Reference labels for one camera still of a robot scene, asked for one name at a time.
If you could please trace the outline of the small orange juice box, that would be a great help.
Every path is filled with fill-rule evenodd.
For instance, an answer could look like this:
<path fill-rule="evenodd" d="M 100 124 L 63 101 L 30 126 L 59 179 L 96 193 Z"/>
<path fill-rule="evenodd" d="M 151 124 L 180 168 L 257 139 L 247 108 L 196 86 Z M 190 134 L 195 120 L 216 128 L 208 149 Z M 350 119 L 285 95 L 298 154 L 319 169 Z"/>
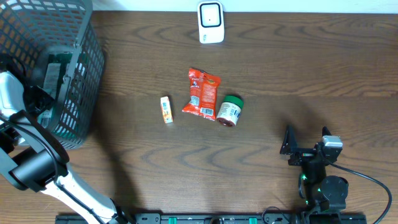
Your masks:
<path fill-rule="evenodd" d="M 173 120 L 173 116 L 172 116 L 172 109 L 171 109 L 169 97 L 163 96 L 160 99 L 160 104 L 161 104 L 162 116 L 164 119 L 164 123 L 166 123 L 166 124 L 172 123 L 174 120 Z"/>

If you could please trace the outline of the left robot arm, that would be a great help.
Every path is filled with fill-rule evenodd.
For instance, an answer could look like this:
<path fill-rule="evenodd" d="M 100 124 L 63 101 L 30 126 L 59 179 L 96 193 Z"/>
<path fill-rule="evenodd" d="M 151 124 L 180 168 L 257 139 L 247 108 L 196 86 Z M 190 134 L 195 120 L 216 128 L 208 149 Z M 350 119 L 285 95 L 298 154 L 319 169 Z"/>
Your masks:
<path fill-rule="evenodd" d="M 1 129 L 13 129 L 29 145 L 11 157 L 16 141 L 1 138 L 1 175 L 19 190 L 54 197 L 88 223 L 130 223 L 112 199 L 73 171 L 63 146 L 25 110 L 23 93 L 23 84 L 11 72 L 1 72 Z"/>

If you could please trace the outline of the orange red snack pouch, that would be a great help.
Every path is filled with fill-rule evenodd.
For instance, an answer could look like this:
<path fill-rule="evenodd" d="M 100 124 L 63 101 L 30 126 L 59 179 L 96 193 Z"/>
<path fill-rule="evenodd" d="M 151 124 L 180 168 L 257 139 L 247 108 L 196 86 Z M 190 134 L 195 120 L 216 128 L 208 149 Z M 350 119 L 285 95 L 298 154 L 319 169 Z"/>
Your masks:
<path fill-rule="evenodd" d="M 221 78 L 195 68 L 189 69 L 188 77 L 190 101 L 182 111 L 214 121 L 216 119 L 217 90 L 221 84 Z"/>

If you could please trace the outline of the green snack packet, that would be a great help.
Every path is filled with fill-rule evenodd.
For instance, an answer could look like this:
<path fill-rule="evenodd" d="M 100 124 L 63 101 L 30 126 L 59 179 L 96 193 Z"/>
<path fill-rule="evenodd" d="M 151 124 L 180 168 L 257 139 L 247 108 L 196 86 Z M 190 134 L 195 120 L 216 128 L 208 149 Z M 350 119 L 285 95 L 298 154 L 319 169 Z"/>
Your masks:
<path fill-rule="evenodd" d="M 71 59 L 72 59 L 73 54 L 70 52 L 64 52 L 60 54 L 50 54 L 47 63 L 59 63 L 61 65 L 63 64 L 69 64 Z"/>

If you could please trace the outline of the green lid white jar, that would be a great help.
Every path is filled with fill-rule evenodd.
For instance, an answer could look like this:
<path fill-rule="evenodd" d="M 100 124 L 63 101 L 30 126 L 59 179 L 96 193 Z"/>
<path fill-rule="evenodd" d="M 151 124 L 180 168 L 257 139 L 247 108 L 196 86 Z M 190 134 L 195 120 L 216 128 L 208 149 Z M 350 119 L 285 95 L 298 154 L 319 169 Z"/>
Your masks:
<path fill-rule="evenodd" d="M 225 96 L 216 117 L 217 122 L 227 127 L 235 127 L 243 106 L 244 102 L 239 97 Z"/>

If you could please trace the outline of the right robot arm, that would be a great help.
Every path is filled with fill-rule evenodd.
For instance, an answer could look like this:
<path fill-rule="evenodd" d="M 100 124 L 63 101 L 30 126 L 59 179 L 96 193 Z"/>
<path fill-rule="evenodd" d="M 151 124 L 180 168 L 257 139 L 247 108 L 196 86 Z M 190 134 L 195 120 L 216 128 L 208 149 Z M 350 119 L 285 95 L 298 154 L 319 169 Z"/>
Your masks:
<path fill-rule="evenodd" d="M 348 181 L 326 174 L 326 166 L 336 162 L 343 142 L 322 128 L 322 139 L 312 148 L 299 147 L 294 129 L 287 126 L 280 153 L 289 155 L 288 165 L 301 167 L 298 192 L 306 201 L 306 209 L 292 215 L 292 223 L 341 223 L 340 211 L 346 208 Z"/>

